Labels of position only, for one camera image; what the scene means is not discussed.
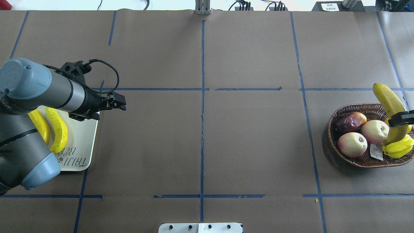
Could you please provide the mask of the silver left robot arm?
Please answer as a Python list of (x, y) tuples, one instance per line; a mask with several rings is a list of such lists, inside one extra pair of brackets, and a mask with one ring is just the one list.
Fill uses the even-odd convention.
[(56, 177), (61, 168), (54, 153), (40, 135), (29, 113), (39, 106), (67, 112), (77, 121), (99, 120), (99, 112), (126, 110), (126, 100), (116, 93), (90, 88), (84, 75), (92, 70), (88, 61), (66, 62), (61, 68), (24, 58), (7, 60), (1, 67), (1, 195), (22, 186), (32, 190)]

